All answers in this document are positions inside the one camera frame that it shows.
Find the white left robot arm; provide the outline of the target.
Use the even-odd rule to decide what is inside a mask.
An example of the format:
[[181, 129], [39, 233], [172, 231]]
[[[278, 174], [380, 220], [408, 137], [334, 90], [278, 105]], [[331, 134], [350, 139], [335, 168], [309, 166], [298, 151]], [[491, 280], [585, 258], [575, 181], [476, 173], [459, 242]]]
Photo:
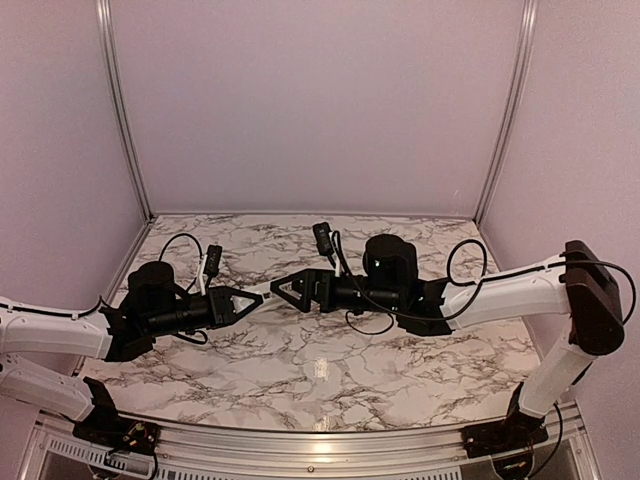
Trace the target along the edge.
[[162, 261], [148, 262], [129, 275], [128, 293], [116, 308], [45, 312], [4, 301], [1, 392], [73, 422], [86, 420], [102, 443], [119, 444], [126, 436], [126, 423], [101, 382], [62, 376], [21, 358], [21, 353], [128, 362], [150, 352], [158, 337], [231, 326], [263, 302], [260, 293], [226, 286], [190, 294], [176, 284], [173, 268]]

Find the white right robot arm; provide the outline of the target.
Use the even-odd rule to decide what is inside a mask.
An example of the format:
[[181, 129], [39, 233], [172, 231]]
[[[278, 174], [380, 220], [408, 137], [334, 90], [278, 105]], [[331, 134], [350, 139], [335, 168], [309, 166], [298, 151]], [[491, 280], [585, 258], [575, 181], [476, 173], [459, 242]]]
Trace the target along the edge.
[[506, 448], [529, 437], [533, 418], [542, 418], [597, 357], [616, 351], [625, 337], [628, 317], [610, 273], [614, 267], [582, 241], [566, 243], [561, 254], [545, 261], [467, 281], [420, 279], [416, 248], [396, 235], [366, 242], [361, 275], [349, 269], [338, 232], [320, 235], [317, 243], [322, 255], [338, 257], [335, 269], [304, 269], [270, 285], [301, 312], [313, 303], [323, 312], [384, 312], [417, 336], [449, 335], [521, 316], [568, 315], [569, 325], [514, 393], [513, 412], [496, 425], [495, 438]]

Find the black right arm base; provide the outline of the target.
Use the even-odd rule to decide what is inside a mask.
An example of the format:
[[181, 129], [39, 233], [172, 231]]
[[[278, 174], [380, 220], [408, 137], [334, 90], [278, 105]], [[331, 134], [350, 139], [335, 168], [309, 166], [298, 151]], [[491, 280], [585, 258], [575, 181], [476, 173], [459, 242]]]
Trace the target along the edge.
[[545, 417], [532, 417], [519, 407], [521, 382], [513, 392], [506, 416], [461, 429], [463, 446], [469, 458], [524, 449], [549, 439]]

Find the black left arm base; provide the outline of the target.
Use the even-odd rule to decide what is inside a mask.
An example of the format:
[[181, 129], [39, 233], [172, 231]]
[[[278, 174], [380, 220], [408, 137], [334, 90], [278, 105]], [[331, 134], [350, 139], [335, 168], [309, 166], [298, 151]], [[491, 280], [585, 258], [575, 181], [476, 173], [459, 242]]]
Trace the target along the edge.
[[100, 381], [85, 377], [83, 382], [89, 388], [92, 409], [82, 421], [74, 422], [73, 436], [109, 447], [114, 452], [152, 456], [157, 445], [159, 425], [122, 417]]

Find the white remote control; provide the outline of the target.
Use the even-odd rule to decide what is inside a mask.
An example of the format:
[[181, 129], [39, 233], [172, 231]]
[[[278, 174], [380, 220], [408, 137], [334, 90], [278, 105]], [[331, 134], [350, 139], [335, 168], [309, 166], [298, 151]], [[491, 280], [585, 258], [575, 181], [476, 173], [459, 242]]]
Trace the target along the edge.
[[271, 291], [270, 283], [263, 282], [250, 288], [253, 293], [259, 294], [265, 304], [272, 303], [276, 297]]

